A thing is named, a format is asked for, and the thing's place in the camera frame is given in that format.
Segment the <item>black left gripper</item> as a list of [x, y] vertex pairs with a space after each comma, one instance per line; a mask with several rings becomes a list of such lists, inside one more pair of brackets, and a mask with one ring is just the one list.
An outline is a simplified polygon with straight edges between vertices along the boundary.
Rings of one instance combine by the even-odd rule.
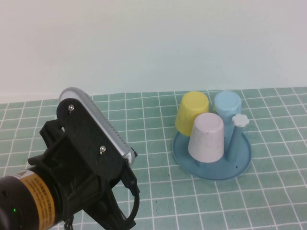
[[51, 120], [41, 128], [40, 135], [47, 148], [28, 162], [51, 188], [56, 222], [63, 221], [71, 228], [75, 213], [83, 210], [103, 228], [135, 226], [136, 209], [126, 217], [112, 189], [122, 182], [136, 195], [136, 176], [98, 125]]

